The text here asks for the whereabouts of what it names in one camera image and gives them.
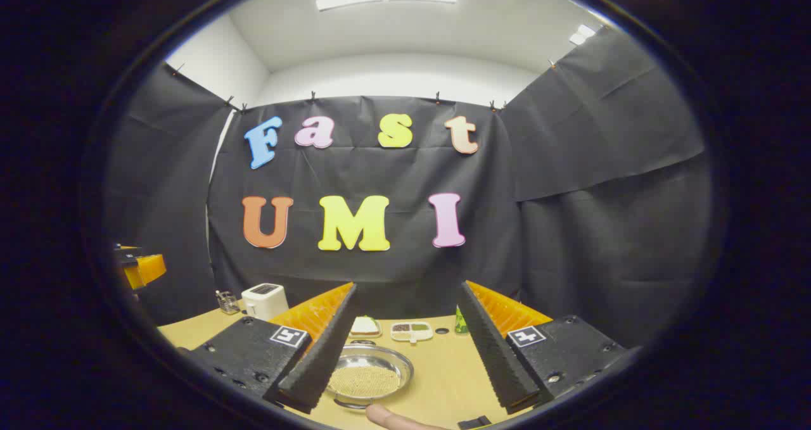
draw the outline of orange letter u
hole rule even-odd
[[[276,207],[276,222],[270,236],[262,234],[262,228],[260,227],[262,207],[265,204],[267,204],[267,200],[264,197],[249,196],[243,199],[243,205],[245,206],[243,222],[245,239],[256,248],[275,248],[281,245],[287,236],[287,208],[293,204],[293,200],[290,197],[274,197],[270,199],[270,205]]]

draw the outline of letter i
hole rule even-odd
[[[437,237],[434,239],[434,246],[437,248],[464,245],[464,236],[459,234],[456,214],[459,200],[461,197],[454,193],[440,193],[428,197],[428,202],[437,212]]]

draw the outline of hand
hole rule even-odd
[[[420,424],[407,417],[396,415],[377,403],[366,407],[366,417],[369,421],[373,421],[380,427],[388,428],[388,430],[446,430],[446,428]]]

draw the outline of wooden table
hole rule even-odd
[[[159,330],[174,346],[195,349],[242,316],[241,313],[226,315],[216,309],[159,327]],[[405,355],[414,364],[414,377],[408,387],[377,402],[392,412],[415,421],[451,430],[459,428],[459,421],[469,421],[481,415],[486,415],[492,422],[507,419],[507,413],[495,398],[470,335],[455,334],[455,316],[419,320],[426,321],[434,329],[445,327],[450,332],[444,335],[434,334],[434,338],[418,341],[412,346],[407,341],[394,341],[389,336],[391,325],[396,321],[380,320],[383,335],[373,338],[373,341],[378,346],[394,349]],[[368,421],[363,412],[339,407],[327,392],[324,392],[310,415],[289,407],[284,409],[332,427],[352,430],[381,428]]]

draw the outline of black backdrop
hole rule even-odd
[[[110,144],[105,211],[111,239],[162,254],[166,274],[139,292],[157,324],[214,309],[205,200],[231,108],[166,64],[144,81]]]
[[[413,141],[382,148],[380,119],[406,113]],[[302,147],[293,136],[306,118],[335,122],[328,148]],[[476,125],[479,148],[458,153],[444,122],[465,116]],[[279,116],[275,158],[252,170],[245,132]],[[290,305],[343,282],[359,284],[363,312],[385,319],[451,314],[457,285],[471,279],[515,297],[521,282],[518,205],[511,196],[509,141],[499,116],[461,102],[415,98],[330,98],[251,109],[229,127],[214,171],[208,201],[212,259],[218,286],[237,292],[259,282],[286,288]],[[466,243],[436,248],[434,208],[428,197],[458,193],[457,216]],[[388,197],[388,251],[321,251],[324,196],[343,196],[355,213],[367,196]],[[273,249],[256,248],[243,236],[245,196],[260,196],[262,231],[273,231],[270,199],[293,199],[287,237]]]
[[[661,65],[602,28],[501,113],[524,234],[523,295],[646,343],[700,277],[713,210],[698,122]]]
[[[388,113],[411,116],[408,147],[380,147],[378,125]],[[497,112],[452,101],[351,96],[235,113],[209,187],[226,115],[223,101],[164,67],[140,90],[128,120],[134,126],[124,125],[113,153],[113,167],[122,171],[113,180],[110,210],[130,210],[111,214],[113,224],[118,220],[122,241],[159,248],[170,269],[145,296],[159,324],[213,308],[215,288],[239,294],[259,282],[286,286],[293,305],[354,281],[368,314],[431,317],[454,311],[457,284],[470,279],[552,317],[579,314],[630,346],[649,341],[699,277],[712,188],[696,119],[655,61],[608,28]],[[334,142],[295,144],[302,121],[317,115],[335,121]],[[470,136],[479,150],[472,155],[458,153],[444,127],[459,115],[476,125]],[[243,136],[273,116],[283,122],[275,158],[253,170]],[[134,121],[141,117],[152,119]],[[172,139],[156,148],[152,137],[129,137],[144,130]],[[171,177],[160,181],[167,171]],[[148,197],[116,199],[139,194],[133,184]],[[126,191],[116,193],[121,187]],[[431,244],[437,228],[428,196],[435,193],[461,196],[466,243],[458,248]],[[321,197],[343,196],[354,213],[374,194],[389,199],[391,249],[317,248]],[[265,233],[273,231],[270,199],[293,198],[278,248],[245,239],[246,196],[268,201]]]

